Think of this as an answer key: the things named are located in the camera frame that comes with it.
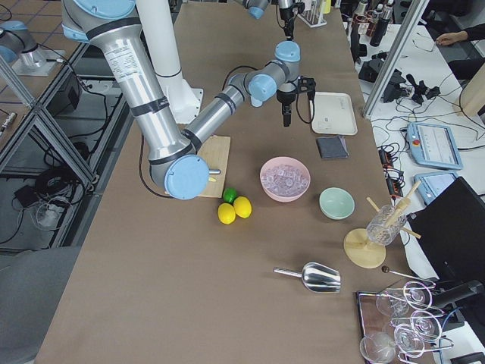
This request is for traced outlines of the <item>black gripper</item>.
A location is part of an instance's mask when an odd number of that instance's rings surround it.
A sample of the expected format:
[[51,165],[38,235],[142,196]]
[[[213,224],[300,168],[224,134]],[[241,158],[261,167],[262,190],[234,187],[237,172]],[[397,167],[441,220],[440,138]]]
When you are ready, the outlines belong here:
[[284,127],[291,125],[292,105],[295,100],[296,87],[292,83],[285,83],[277,90],[277,101],[281,104]]
[[294,22],[297,15],[298,5],[296,3],[278,4],[280,19],[284,22],[283,31],[285,37],[293,37]]

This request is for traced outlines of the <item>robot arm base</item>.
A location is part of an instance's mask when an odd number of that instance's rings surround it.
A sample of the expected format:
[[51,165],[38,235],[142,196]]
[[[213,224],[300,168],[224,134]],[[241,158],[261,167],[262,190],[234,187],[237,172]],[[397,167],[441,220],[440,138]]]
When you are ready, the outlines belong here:
[[1,24],[1,57],[21,76],[47,77],[55,65],[19,20]]

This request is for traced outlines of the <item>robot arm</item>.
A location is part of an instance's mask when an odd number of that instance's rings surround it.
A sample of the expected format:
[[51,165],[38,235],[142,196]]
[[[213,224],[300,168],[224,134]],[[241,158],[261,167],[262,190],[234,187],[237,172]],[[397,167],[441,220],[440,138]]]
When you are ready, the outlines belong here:
[[242,5],[255,19],[260,19],[269,4],[276,5],[279,11],[277,23],[284,31],[287,40],[293,40],[294,23],[296,16],[301,14],[305,5],[292,0],[241,0],[236,3]]
[[[280,42],[261,70],[237,74],[185,129],[180,107],[198,101],[183,79],[169,4],[166,1],[63,1],[67,38],[98,47],[121,87],[149,144],[153,182],[175,199],[192,199],[205,189],[209,167],[198,156],[202,144],[236,109],[260,106],[299,76],[300,48]],[[170,103],[178,106],[172,108]]]

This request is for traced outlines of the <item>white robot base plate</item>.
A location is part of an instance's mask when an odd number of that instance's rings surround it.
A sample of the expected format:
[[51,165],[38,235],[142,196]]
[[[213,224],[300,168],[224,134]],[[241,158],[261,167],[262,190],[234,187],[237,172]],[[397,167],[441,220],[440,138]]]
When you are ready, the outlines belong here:
[[204,95],[202,88],[192,88],[183,77],[175,77],[164,93],[178,124],[189,124],[199,115]]

